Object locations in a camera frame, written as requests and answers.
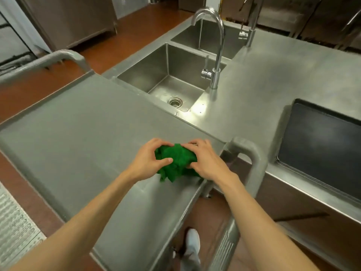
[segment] person's right arm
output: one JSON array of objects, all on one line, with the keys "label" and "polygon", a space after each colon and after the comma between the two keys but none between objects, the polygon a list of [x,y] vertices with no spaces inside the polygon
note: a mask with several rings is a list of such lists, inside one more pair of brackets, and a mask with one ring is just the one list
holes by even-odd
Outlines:
[{"label": "person's right arm", "polygon": [[208,140],[196,139],[182,146],[197,156],[191,168],[222,189],[257,270],[319,270],[248,194],[237,174],[229,170]]}]

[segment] stainless steel sink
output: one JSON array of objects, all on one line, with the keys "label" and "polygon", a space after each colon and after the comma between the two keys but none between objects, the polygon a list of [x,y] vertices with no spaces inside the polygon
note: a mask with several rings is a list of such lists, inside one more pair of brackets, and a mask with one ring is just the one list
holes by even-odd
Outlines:
[{"label": "stainless steel sink", "polygon": [[[164,44],[118,78],[186,112],[209,86],[209,80],[201,78],[204,63],[202,56]],[[209,60],[207,69],[213,67]]]},{"label": "stainless steel sink", "polygon": [[[239,40],[240,29],[224,25],[226,37],[224,39],[223,57],[233,59],[237,52],[246,45],[244,40]],[[199,20],[195,26],[190,26],[171,41],[189,46],[194,49],[210,53],[217,53],[219,47],[219,32],[217,23],[208,20]]]}]

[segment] gray cart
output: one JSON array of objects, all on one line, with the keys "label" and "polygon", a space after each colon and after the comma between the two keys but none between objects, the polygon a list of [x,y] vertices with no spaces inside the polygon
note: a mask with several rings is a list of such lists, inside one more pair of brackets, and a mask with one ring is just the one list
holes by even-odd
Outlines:
[{"label": "gray cart", "polygon": [[[267,158],[252,142],[225,143],[143,97],[96,74],[84,57],[60,50],[0,77],[0,84],[61,59],[85,74],[0,124],[0,149],[18,172],[68,221],[101,192],[153,137],[187,142],[210,139],[214,149],[248,155],[246,189],[255,197]],[[170,242],[197,198],[212,183],[197,177],[160,183],[159,175],[137,183],[125,196],[94,247],[109,270],[166,270]],[[209,269],[227,269],[239,240],[232,218]]]}]

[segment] green cloth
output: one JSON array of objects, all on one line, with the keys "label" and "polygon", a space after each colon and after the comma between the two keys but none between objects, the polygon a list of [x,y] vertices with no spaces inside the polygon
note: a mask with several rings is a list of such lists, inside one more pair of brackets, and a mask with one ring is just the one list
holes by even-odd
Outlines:
[{"label": "green cloth", "polygon": [[172,158],[171,164],[162,167],[157,173],[160,174],[160,181],[164,182],[168,178],[174,182],[182,175],[199,176],[194,169],[186,168],[190,163],[197,161],[197,156],[190,150],[176,143],[174,146],[162,145],[155,151],[156,159]]}]

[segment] cart top surface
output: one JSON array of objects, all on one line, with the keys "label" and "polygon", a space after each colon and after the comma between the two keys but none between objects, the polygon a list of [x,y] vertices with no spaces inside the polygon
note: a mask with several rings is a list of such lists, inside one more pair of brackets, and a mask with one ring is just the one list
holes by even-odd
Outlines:
[{"label": "cart top surface", "polygon": [[[88,73],[0,125],[0,149],[68,221],[100,193],[153,137],[210,139],[125,88]],[[95,245],[111,270],[149,268],[199,187],[198,178],[137,183]]]}]

